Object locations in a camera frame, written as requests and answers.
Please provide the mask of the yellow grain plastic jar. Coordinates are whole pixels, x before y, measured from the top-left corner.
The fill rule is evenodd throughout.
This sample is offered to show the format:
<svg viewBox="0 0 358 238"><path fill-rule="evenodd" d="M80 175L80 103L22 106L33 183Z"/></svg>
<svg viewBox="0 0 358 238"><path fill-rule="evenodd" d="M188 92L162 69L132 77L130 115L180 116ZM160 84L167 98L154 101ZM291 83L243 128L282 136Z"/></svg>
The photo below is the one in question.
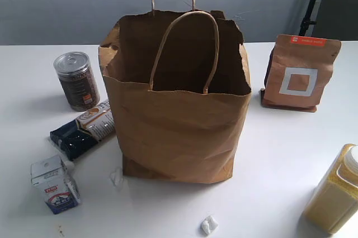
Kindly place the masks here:
<svg viewBox="0 0 358 238"><path fill-rule="evenodd" d="M335 234L357 212L357 145L343 146L314 190L303 216Z"/></svg>

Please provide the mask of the brown paper bag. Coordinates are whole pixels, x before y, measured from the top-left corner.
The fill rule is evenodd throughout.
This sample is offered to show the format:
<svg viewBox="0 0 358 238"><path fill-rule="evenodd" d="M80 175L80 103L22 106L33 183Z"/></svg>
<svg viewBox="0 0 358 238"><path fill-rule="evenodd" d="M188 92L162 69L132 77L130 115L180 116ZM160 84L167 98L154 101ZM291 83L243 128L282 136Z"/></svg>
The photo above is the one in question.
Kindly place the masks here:
<svg viewBox="0 0 358 238"><path fill-rule="evenodd" d="M126 15L98 60L124 175L206 184L232 176L252 93L233 20L196 7Z"/></svg>

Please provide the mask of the white paper scrap near bag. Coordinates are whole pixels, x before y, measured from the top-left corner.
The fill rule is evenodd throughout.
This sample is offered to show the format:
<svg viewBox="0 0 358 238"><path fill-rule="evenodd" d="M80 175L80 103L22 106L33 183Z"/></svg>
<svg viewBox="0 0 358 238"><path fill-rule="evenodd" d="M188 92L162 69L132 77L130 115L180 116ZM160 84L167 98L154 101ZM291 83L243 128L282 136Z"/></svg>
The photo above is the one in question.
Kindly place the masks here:
<svg viewBox="0 0 358 238"><path fill-rule="evenodd" d="M109 176L110 181L113 187L117 191L121 191L124 185L124 177L123 177L123 170L121 168L116 168Z"/></svg>

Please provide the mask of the dark tin can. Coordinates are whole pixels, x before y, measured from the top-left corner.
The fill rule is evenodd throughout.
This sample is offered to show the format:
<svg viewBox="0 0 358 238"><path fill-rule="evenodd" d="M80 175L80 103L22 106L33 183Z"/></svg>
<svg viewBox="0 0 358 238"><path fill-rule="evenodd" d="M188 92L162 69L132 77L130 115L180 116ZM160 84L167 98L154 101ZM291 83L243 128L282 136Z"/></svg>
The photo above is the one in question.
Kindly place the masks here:
<svg viewBox="0 0 358 238"><path fill-rule="evenodd" d="M100 101L89 56L81 51L60 55L54 61L64 94L72 109L86 111Z"/></svg>

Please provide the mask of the dark blue snack packet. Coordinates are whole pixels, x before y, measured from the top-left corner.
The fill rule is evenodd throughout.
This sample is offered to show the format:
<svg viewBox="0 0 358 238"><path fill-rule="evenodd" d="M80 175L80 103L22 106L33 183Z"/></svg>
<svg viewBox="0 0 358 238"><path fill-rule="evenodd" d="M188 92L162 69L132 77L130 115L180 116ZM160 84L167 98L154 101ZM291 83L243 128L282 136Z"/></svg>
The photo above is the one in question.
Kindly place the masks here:
<svg viewBox="0 0 358 238"><path fill-rule="evenodd" d="M74 160L114 132L115 123L107 99L51 131L50 139L67 159Z"/></svg>

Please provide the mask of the white paper scrap front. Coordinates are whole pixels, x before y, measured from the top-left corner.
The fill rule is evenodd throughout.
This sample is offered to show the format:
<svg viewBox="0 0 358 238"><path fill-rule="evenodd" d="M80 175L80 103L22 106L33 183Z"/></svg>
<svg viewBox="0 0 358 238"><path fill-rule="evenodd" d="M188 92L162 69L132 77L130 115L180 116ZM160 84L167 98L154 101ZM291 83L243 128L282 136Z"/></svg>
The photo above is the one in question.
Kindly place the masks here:
<svg viewBox="0 0 358 238"><path fill-rule="evenodd" d="M216 219L210 215L202 221L200 228L205 236L209 236L218 228L218 225Z"/></svg>

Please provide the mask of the brown stand-up pouch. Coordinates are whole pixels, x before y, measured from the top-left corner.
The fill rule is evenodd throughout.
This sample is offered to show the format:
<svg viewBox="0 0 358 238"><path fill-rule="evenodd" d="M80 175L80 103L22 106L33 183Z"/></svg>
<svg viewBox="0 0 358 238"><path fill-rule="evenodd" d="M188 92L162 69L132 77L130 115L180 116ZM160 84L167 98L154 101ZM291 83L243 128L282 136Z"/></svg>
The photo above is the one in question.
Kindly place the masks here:
<svg viewBox="0 0 358 238"><path fill-rule="evenodd" d="M315 112L341 45L340 40L278 35L260 91L261 105Z"/></svg>

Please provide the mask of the small blue milk carton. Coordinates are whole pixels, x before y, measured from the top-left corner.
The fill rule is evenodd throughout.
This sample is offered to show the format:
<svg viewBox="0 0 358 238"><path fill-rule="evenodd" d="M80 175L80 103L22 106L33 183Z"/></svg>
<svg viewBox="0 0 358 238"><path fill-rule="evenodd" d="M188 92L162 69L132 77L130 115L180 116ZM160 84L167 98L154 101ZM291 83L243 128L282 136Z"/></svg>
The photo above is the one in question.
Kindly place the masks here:
<svg viewBox="0 0 358 238"><path fill-rule="evenodd" d="M31 164L31 183L53 214L81 204L75 180L59 155Z"/></svg>

